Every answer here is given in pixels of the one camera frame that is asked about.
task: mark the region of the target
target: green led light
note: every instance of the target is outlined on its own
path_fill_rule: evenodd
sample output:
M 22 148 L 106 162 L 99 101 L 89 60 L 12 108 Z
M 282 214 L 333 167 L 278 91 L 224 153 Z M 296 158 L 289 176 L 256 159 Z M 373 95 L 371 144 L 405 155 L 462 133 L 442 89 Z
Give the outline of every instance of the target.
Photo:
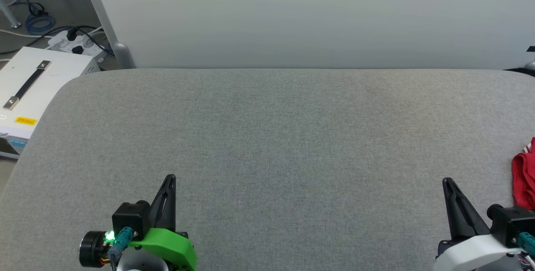
M 106 243 L 112 243 L 115 240 L 115 233 L 113 231 L 108 231 L 104 237 Z

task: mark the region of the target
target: gray padded table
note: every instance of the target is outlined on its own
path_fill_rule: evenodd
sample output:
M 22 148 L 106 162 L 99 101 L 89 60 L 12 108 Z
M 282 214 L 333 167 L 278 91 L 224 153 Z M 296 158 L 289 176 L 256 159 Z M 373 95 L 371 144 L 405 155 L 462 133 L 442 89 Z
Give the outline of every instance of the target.
M 82 270 L 84 234 L 173 173 L 199 271 L 428 271 L 449 238 L 443 177 L 483 216 L 512 204 L 534 87 L 491 70 L 85 75 L 49 105 L 2 195 L 0 269 Z

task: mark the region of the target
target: white equipment box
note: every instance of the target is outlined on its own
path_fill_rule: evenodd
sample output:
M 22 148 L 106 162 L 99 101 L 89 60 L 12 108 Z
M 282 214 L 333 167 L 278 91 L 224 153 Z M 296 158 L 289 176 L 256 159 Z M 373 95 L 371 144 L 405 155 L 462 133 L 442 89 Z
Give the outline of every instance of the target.
M 46 69 L 33 80 L 44 61 Z M 0 156 L 18 159 L 59 89 L 80 75 L 100 71 L 90 56 L 23 47 L 0 69 Z M 21 94 L 16 102 L 13 97 Z

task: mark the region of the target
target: power strip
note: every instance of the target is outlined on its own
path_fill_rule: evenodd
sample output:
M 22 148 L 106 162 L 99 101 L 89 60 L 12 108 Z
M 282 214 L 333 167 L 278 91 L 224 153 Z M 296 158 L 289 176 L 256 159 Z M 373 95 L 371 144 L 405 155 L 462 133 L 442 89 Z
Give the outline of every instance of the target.
M 104 61 L 107 53 L 97 44 L 92 42 L 88 36 L 76 36 L 74 40 L 70 41 L 67 38 L 67 33 L 68 31 L 60 31 L 56 36 L 48 40 L 48 45 L 52 46 L 49 49 L 94 57 L 95 61 L 98 63 Z

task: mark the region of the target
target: blue cable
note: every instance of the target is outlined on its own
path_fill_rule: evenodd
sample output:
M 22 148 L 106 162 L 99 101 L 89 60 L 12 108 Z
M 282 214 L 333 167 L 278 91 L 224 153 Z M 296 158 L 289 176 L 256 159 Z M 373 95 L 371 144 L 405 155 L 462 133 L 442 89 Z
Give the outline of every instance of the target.
M 29 5 L 29 3 L 26 3 L 26 2 L 14 3 L 13 5 L 19 5 L 19 4 Z M 28 16 L 28 18 L 26 18 L 26 21 L 25 21 L 26 30 L 28 31 L 30 35 L 34 35 L 34 36 L 42 35 L 44 32 L 52 29 L 54 25 L 56 25 L 56 20 L 54 19 L 54 17 L 50 15 L 41 15 L 41 16 L 30 15 Z

